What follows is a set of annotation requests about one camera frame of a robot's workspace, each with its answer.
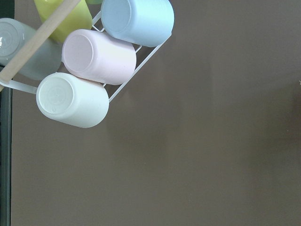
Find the pink cup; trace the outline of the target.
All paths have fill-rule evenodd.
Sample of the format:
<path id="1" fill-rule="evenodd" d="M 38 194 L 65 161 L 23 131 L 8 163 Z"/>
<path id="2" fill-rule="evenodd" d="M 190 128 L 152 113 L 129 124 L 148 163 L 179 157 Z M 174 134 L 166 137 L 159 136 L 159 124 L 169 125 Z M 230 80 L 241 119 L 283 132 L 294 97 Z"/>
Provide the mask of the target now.
<path id="1" fill-rule="evenodd" d="M 136 52 L 131 43 L 105 32 L 79 29 L 65 39 L 62 62 L 71 74 L 79 78 L 121 85 L 135 71 Z"/>

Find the yellow cup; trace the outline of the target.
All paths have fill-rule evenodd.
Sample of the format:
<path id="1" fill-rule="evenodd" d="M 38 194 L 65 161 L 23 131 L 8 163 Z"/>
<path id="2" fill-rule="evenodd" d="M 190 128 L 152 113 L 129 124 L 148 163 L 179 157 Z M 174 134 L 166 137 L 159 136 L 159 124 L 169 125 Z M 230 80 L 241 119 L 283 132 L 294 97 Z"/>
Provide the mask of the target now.
<path id="1" fill-rule="evenodd" d="M 34 0 L 42 22 L 45 22 L 59 7 L 63 0 Z M 81 0 L 71 13 L 52 32 L 50 38 L 63 43 L 67 36 L 78 29 L 92 28 L 92 16 L 85 0 Z"/>

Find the white cup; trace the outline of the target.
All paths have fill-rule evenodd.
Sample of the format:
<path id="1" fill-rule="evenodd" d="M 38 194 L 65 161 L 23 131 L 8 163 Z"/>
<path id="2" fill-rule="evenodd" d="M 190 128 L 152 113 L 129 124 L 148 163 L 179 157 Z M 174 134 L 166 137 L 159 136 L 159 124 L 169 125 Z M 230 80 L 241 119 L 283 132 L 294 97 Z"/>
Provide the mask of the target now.
<path id="1" fill-rule="evenodd" d="M 109 97 L 101 84 L 68 73 L 54 73 L 43 79 L 36 102 L 46 117 L 80 128 L 96 126 L 109 110 Z"/>

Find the grey blue cup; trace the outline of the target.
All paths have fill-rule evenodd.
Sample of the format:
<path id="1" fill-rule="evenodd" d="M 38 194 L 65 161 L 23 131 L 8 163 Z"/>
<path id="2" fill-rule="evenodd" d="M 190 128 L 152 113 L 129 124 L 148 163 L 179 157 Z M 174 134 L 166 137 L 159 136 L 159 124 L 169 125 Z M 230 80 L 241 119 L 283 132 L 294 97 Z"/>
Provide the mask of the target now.
<path id="1" fill-rule="evenodd" d="M 26 24 L 11 18 L 2 18 L 0 20 L 0 64 L 6 66 L 35 33 L 36 30 Z M 61 59 L 61 45 L 48 38 L 19 73 L 32 80 L 41 81 L 59 69 Z"/>

